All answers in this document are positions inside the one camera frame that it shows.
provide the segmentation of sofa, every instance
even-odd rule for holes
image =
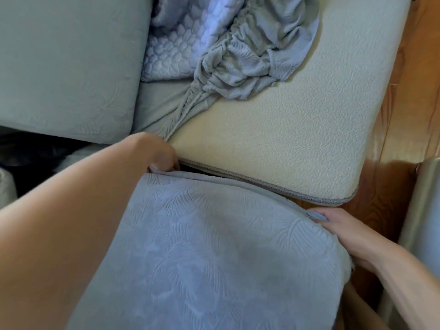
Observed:
[[[220,99],[170,138],[182,163],[283,195],[339,205],[355,194],[411,0],[318,0],[320,26],[288,82]],[[140,72],[153,0],[4,0],[0,126],[92,143],[132,132],[156,85]]]

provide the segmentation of gray cushion cover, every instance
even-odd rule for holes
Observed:
[[[152,0],[2,0],[0,125],[114,143],[132,126]]]

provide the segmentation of wood grain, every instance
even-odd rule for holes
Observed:
[[[358,192],[342,206],[393,241],[399,238],[414,188],[416,163],[440,155],[439,11],[440,0],[416,0],[411,5]],[[376,308],[382,293],[378,279],[356,269],[352,281]]]

